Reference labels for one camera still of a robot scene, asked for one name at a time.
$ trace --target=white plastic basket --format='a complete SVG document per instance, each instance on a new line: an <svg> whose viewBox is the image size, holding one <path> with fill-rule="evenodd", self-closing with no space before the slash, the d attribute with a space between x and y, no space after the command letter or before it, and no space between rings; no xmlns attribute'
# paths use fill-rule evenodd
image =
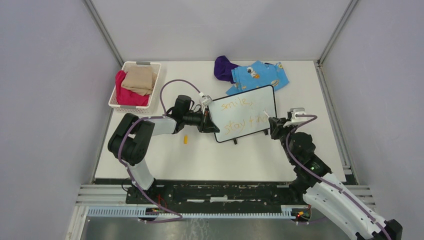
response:
<svg viewBox="0 0 424 240"><path fill-rule="evenodd" d="M110 95L109 106L118 112L124 113L135 113L135 114L152 114L159 102L159 94L163 84L163 77L161 76L161 63L160 62L148 62L148 61L126 61L122 66L122 71L128 72L128 68L132 66L148 67L153 69L153 72L157 74L156 83L154 84L153 91L148 98L147 106L130 106L120 105L117 102L117 88L113 88L112 95Z"/></svg>

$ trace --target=black whiteboard frame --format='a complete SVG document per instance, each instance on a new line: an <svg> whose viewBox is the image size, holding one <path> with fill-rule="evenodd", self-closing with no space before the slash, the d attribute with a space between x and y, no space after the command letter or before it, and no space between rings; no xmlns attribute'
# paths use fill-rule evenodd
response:
<svg viewBox="0 0 424 240"><path fill-rule="evenodd" d="M236 93L236 94L233 94L233 95L223 96L223 97L220 97L220 98L217 98L217 99L213 99L213 101L221 100L221 99L226 99L226 98L229 98L229 97L234 97L234 96L237 96L239 94L244 94L244 93L247 93L247 92L250 92L250 91L255 91L255 90L266 88L266 87L271 87L272 88L272 97L274 99L275 117L277 118L278 117L278 114L277 114L277 106L276 106L276 93L275 93L274 87L272 85L265 85L265 86L257 87L257 88L250 89L250 90L247 90L247 91L242 91L242 92L239 92L239 93ZM225 142L228 142L228 141L233 141L234 139L242 138L242 137L245 137L245 136L248 136L248 135L251 135L251 134L260 133L260 132L263 132L264 130L268 130L268 129L270 129L270 128L269 127L268 128L264 128L262 130L255 131L255 132L252 132L252 133L248 133L248 134L245 134L245 135L242 135L242 136L234 137L234 138L231 138L231 139L228 139L228 140L225 140L225 141L218 141L217 134L214 133L213 135L215 136L215 141L217 143L220 143L221 144L221 143L225 143Z"/></svg>

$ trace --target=metal corner post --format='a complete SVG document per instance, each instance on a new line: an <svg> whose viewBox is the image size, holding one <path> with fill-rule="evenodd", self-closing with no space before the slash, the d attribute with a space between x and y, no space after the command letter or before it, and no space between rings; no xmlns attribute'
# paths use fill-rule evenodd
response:
<svg viewBox="0 0 424 240"><path fill-rule="evenodd" d="M342 127L340 125L339 117L336 113L336 109L333 104L330 90L323 73L322 65L320 65L318 61L315 62L315 69L316 69L316 74L318 75L319 85L321 86L322 95L324 96L325 106L328 111L331 127L333 128L334 137L337 143L339 154L342 160L344 161L342 162L342 164L346 166L350 166L350 169L352 170L352 173L353 173L353 176L355 177L356 182L360 184L360 182L358 181L356 171L355 171L355 165L352 161L350 151L347 147L346 139L343 134Z"/></svg>
<svg viewBox="0 0 424 240"><path fill-rule="evenodd" d="M340 32L345 27L346 23L348 22L349 17L351 16L355 7L358 5L359 1L360 0L350 0L349 4L347 5L346 10L344 11L343 15L341 16L340 21L338 22L338 24L335 27L330 39L328 40L327 45L324 48L324 51L321 53L321 56L319 56L319 59L318 59L318 65L319 66L322 66L323 62L326 60L330 50L332 49L335 41L338 38Z"/></svg>
<svg viewBox="0 0 424 240"><path fill-rule="evenodd" d="M107 144L107 139L106 139L106 134L108 134L108 128L109 128L109 124L111 124L111 119L112 119L112 114L114 113L113 108L110 108L108 111L108 119L107 122L104 124L103 128L102 128L102 135L101 135L101 142L100 145L98 146L97 150L96 150L96 156L95 156L95 164L93 166L93 169L90 173L90 181L89 183L94 183L95 179L96 179L96 171L97 171L97 167L99 166L99 162L100 162L100 156L102 155L102 149L103 149L103 145L106 143Z"/></svg>
<svg viewBox="0 0 424 240"><path fill-rule="evenodd" d="M122 59L117 47L115 46L114 41L111 38L111 35L109 34L108 30L105 27L105 24L102 21L102 18L100 18L99 13L96 10L96 7L94 6L94 3L92 0L82 0L87 7L88 12L90 13L91 17L93 18L95 24L97 25L98 30L100 31L101 35L103 36L104 40L106 41L107 45L109 46L110 50L113 53L113 56L115 57L116 61L120 66L124 65L124 60Z"/></svg>

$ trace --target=beige cloth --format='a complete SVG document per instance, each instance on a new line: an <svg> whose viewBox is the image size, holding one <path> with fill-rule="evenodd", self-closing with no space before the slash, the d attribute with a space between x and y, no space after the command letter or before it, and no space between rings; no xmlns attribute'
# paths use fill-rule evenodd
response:
<svg viewBox="0 0 424 240"><path fill-rule="evenodd" d="M128 68L121 87L142 96L152 94L157 76L151 66L132 66Z"/></svg>

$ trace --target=white wall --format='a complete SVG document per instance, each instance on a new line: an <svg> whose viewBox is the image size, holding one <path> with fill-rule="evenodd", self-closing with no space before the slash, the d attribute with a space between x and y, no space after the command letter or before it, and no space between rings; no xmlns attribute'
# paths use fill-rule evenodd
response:
<svg viewBox="0 0 424 240"><path fill-rule="evenodd" d="M93 0L124 61L317 60L350 0Z"/></svg>
<svg viewBox="0 0 424 240"><path fill-rule="evenodd" d="M423 239L424 1L363 0L324 73L357 173L406 240Z"/></svg>
<svg viewBox="0 0 424 240"><path fill-rule="evenodd" d="M80 0L2 1L0 26L0 239L63 239L119 67Z"/></svg>

